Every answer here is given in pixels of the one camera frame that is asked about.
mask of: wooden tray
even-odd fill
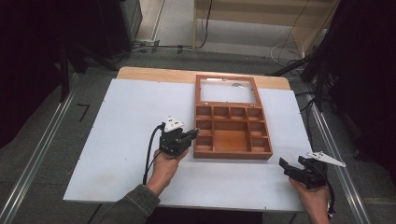
[[[229,93],[239,87],[244,90]],[[203,94],[204,89],[212,92]],[[237,102],[224,100],[234,93]],[[243,94],[251,94],[245,97],[245,102],[238,98]],[[207,100],[212,95],[214,101]],[[262,101],[253,77],[198,75],[195,127],[200,132],[194,142],[194,158],[268,160],[273,155]]]

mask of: white table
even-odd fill
[[[259,89],[274,151],[268,161],[194,159],[180,163],[161,206],[304,211],[279,157],[301,168],[311,151],[293,91]],[[193,128],[194,84],[113,79],[64,200],[112,203],[142,182],[149,138],[168,116]],[[157,133],[153,149],[158,147]]]

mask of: glass panel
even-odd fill
[[[243,79],[201,79],[201,101],[256,104],[250,82]]]

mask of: open box lid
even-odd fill
[[[239,105],[262,107],[253,77],[197,75],[196,105]]]

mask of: person's hand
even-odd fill
[[[306,189],[305,186],[289,178],[289,182],[297,189],[300,200],[302,201],[306,212],[311,219],[311,223],[330,223],[327,217],[327,207],[329,201],[329,192],[325,187],[317,189]]]
[[[178,157],[170,157],[165,153],[161,153],[160,150],[156,150],[154,158],[159,153],[160,155],[154,160],[153,171],[151,178],[147,183],[147,187],[158,197],[163,190],[168,187],[171,179],[175,175],[178,167],[178,163],[187,155],[189,150],[187,149]]]

